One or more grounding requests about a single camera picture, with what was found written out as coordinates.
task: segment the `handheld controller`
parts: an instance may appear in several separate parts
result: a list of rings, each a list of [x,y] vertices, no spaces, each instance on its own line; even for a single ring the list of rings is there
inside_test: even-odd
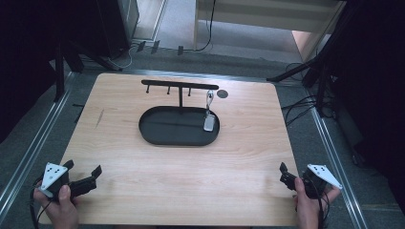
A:
[[[280,165],[281,177],[280,181],[286,184],[289,190],[295,190],[294,180],[295,175],[288,172],[284,162]],[[327,183],[342,189],[343,186],[334,178],[326,166],[323,165],[308,165],[307,170],[303,173],[302,180],[304,181],[305,191],[309,198],[320,198],[325,190]]]
[[[67,161],[63,166],[48,163],[42,178],[42,184],[38,187],[49,200],[58,201],[59,190],[62,185],[69,185],[71,198],[87,194],[96,188],[96,179],[101,175],[101,166],[98,165],[92,174],[78,181],[69,181],[69,170],[74,167],[72,160]]]

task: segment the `black stand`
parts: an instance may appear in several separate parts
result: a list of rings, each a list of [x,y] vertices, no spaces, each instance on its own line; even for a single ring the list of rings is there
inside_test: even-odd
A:
[[[287,79],[297,73],[300,73],[306,69],[309,71],[303,78],[303,85],[306,88],[310,88],[319,78],[318,94],[316,96],[315,108],[321,116],[322,105],[324,99],[324,92],[327,84],[328,77],[330,76],[330,59],[333,57],[339,46],[342,45],[344,39],[342,38],[348,30],[348,25],[356,15],[358,9],[362,6],[364,1],[353,3],[354,1],[347,1],[345,8],[342,11],[341,17],[336,25],[333,34],[325,44],[325,47],[311,60],[304,64],[301,64],[288,72],[282,73],[278,76],[268,78],[269,82],[280,82]]]
[[[179,88],[179,106],[157,106],[147,110],[139,119],[139,130],[143,139],[154,145],[176,146],[204,146],[212,143],[220,131],[220,119],[212,111],[214,117],[212,130],[205,129],[207,108],[184,107],[182,104],[182,89],[188,88],[188,96],[191,89],[218,90],[218,85],[196,84],[160,80],[141,80],[143,85],[149,87],[163,86]]]

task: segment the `hanging tag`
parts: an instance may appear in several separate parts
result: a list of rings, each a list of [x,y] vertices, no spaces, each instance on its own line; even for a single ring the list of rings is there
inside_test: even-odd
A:
[[[208,114],[205,117],[205,122],[203,124],[203,129],[207,132],[212,132],[214,130],[214,124],[215,124],[215,115],[213,114]]]
[[[211,114],[209,111],[209,106],[211,105],[212,99],[214,99],[214,92],[209,90],[206,93],[206,113],[205,121],[203,124],[203,129],[207,132],[212,132],[214,130],[215,115]]]

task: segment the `black horizontal bar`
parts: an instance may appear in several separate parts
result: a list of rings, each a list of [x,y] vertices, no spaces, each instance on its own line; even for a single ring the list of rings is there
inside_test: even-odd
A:
[[[162,81],[162,80],[148,80],[148,79],[142,79],[140,82],[143,85],[153,85],[153,86],[192,88],[192,89],[206,89],[206,90],[218,90],[218,89],[220,89],[220,87],[218,85],[213,85],[213,84],[196,84],[196,83],[183,83],[183,82]]]

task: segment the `white tag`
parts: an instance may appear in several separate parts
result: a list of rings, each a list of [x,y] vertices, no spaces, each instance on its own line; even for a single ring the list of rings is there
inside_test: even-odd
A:
[[[214,124],[215,124],[215,115],[213,114],[208,114],[205,117],[205,122],[203,124],[203,129],[207,132],[212,132],[214,130]]]

